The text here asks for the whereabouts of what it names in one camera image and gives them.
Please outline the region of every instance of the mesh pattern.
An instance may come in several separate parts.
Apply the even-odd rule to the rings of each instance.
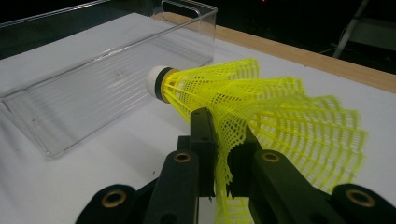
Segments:
[[[361,165],[366,132],[359,115],[333,96],[308,97],[300,79],[259,78],[254,59],[176,72],[163,81],[170,104],[187,121],[207,107],[219,139],[217,222],[253,223],[247,199],[229,198],[227,156],[246,139],[248,125],[262,148],[286,155],[310,183],[326,192],[350,182]]]

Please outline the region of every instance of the black rubber ring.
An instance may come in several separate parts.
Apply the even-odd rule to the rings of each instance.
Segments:
[[[155,86],[154,86],[154,91],[155,91],[155,96],[157,99],[162,100],[165,102],[163,99],[163,95],[161,94],[161,85],[163,84],[163,78],[165,75],[172,70],[173,68],[171,67],[165,67],[161,72],[158,74],[157,79],[155,79]]]

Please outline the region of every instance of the wooden table edge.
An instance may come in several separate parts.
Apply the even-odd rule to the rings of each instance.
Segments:
[[[347,78],[383,91],[396,93],[396,75],[345,62],[312,51],[298,49],[269,39],[216,26],[216,38],[248,49]]]

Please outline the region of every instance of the transparent plastic bin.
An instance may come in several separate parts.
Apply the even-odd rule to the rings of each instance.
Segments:
[[[0,110],[47,156],[63,154],[144,102],[144,80],[153,66],[188,69],[213,59],[215,7],[185,0],[132,2],[116,19],[84,24],[74,35],[0,61]],[[0,43],[13,30],[24,32],[21,27],[40,22],[73,26],[64,24],[72,19],[57,17],[94,16],[92,7],[103,4],[108,2],[0,24]]]

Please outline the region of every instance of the black mechanical part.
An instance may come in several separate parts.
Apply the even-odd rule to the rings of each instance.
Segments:
[[[330,203],[347,223],[396,223],[396,208],[375,192],[361,186],[336,186]]]
[[[77,224],[124,224],[133,207],[135,190],[112,185],[97,192],[78,217]]]
[[[251,164],[254,154],[262,150],[249,127],[246,135],[244,144],[234,147],[227,158],[227,164],[233,174],[233,182],[227,186],[227,193],[231,193],[233,197],[249,197],[252,182]]]
[[[252,168],[260,192],[250,198],[255,202],[267,201],[276,223],[345,223],[283,154],[258,151]],[[255,223],[268,223],[260,217],[253,218]]]
[[[178,138],[158,179],[138,191],[123,185],[100,190],[77,224],[197,223],[198,197],[214,196],[215,133],[207,109],[192,112],[191,136]],[[315,189],[283,154],[262,150],[249,128],[227,162],[233,174],[227,192],[249,197],[255,223],[396,223],[396,208],[369,189],[346,184],[332,195]]]
[[[198,170],[198,156],[194,152],[170,153],[152,192],[143,223],[197,223]]]
[[[199,196],[214,197],[215,164],[217,152],[217,137],[214,131],[212,116],[206,108],[191,112],[190,148],[198,155],[199,166]]]

